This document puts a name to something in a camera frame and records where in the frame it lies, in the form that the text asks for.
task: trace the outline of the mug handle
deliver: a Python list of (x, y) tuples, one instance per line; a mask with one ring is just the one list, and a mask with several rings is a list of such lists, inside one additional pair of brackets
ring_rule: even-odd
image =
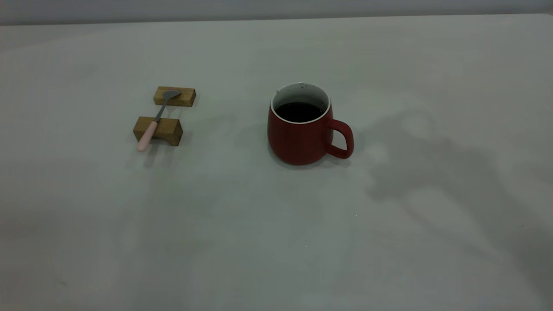
[(328, 144), (326, 152), (335, 156), (336, 158), (347, 159), (353, 153), (353, 133), (351, 128), (347, 124), (338, 120), (330, 120), (326, 125), (329, 128), (335, 129), (344, 135), (346, 139), (346, 148), (347, 150), (340, 149), (336, 146)]

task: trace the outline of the mug rim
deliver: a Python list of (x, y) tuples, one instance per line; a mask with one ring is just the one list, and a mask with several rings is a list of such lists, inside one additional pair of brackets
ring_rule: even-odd
[[(288, 121), (288, 120), (286, 120), (286, 119), (281, 118), (281, 116), (279, 116), (279, 115), (277, 114), (277, 112), (275, 111), (275, 108), (274, 108), (274, 105), (273, 105), (273, 103), (274, 103), (273, 101), (274, 101), (275, 97), (277, 96), (278, 92), (279, 92), (280, 90), (286, 88), (286, 87), (289, 87), (289, 86), (292, 86), (292, 85), (298, 85), (298, 84), (307, 84), (307, 85), (314, 86), (314, 87), (318, 88), (319, 90), (321, 90), (321, 91), (326, 95), (326, 97), (328, 98), (328, 105), (327, 105), (327, 107), (326, 107), (326, 110), (325, 110), (325, 111), (323, 112), (323, 114), (322, 114), (320, 117), (318, 117), (317, 119), (313, 119), (313, 120), (311, 120), (311, 121), (306, 121), (306, 122), (292, 122), (292, 121)], [(320, 86), (318, 86), (318, 85), (316, 85), (316, 84), (313, 84), (313, 83), (306, 83), (306, 82), (295, 82), (295, 83), (286, 84), (285, 86), (279, 88), (279, 89), (275, 92), (275, 94), (273, 95), (273, 97), (271, 98), (271, 102), (270, 102), (269, 105), (271, 106), (271, 111), (273, 112), (273, 114), (274, 114), (278, 119), (280, 119), (280, 120), (282, 120), (282, 121), (284, 121), (284, 122), (286, 122), (286, 123), (302, 125), (302, 124), (313, 123), (313, 122), (316, 122), (316, 121), (322, 119), (322, 118), (328, 113), (328, 111), (330, 110), (330, 106), (332, 105), (332, 100), (330, 99), (330, 95), (328, 95), (328, 93), (327, 93), (322, 87), (320, 87)]]

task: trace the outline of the table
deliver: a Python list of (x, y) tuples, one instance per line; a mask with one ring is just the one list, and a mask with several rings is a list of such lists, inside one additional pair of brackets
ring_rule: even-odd
[[(553, 18), (0, 27), (5, 310), (547, 310)], [(307, 167), (268, 102), (354, 132)], [(160, 85), (184, 136), (141, 154)], [(335, 137), (343, 146), (343, 138)]]

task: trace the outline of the wooden block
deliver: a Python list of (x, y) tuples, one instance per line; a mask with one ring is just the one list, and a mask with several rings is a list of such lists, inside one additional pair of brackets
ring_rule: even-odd
[[(155, 118), (138, 117), (137, 123), (134, 125), (134, 136), (139, 141), (144, 135), (144, 132)], [(152, 138), (161, 138), (168, 141), (173, 146), (178, 146), (182, 137), (182, 127), (179, 119), (164, 119), (159, 120), (158, 128), (155, 129)]]
[(196, 90), (194, 89), (187, 89), (184, 87), (168, 87), (168, 86), (160, 86), (158, 87), (158, 90), (155, 92), (154, 95), (154, 102), (156, 105), (163, 105), (164, 99), (163, 99), (163, 92), (168, 90), (178, 90), (180, 91), (180, 95), (177, 97), (173, 97), (170, 100), (167, 101), (167, 106), (187, 106), (192, 107), (194, 104), (194, 99), (196, 99)]

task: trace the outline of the metal spoon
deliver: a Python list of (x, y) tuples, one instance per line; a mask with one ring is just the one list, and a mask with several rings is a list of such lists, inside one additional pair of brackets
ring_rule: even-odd
[(138, 151), (143, 152), (146, 149), (148, 149), (148, 145), (152, 140), (152, 135), (154, 134), (155, 129), (158, 128), (159, 119), (161, 119), (161, 114), (163, 113), (163, 110), (167, 105), (167, 101), (175, 96), (178, 96), (179, 94), (180, 94), (180, 91), (177, 91), (177, 90), (169, 90), (163, 93), (163, 99), (165, 99), (165, 102), (163, 103), (163, 107), (161, 107), (161, 109), (158, 112), (158, 115), (155, 117), (155, 120), (153, 120), (150, 123), (150, 125), (144, 132), (144, 135), (142, 135), (142, 138), (138, 142), (138, 146), (137, 146)]

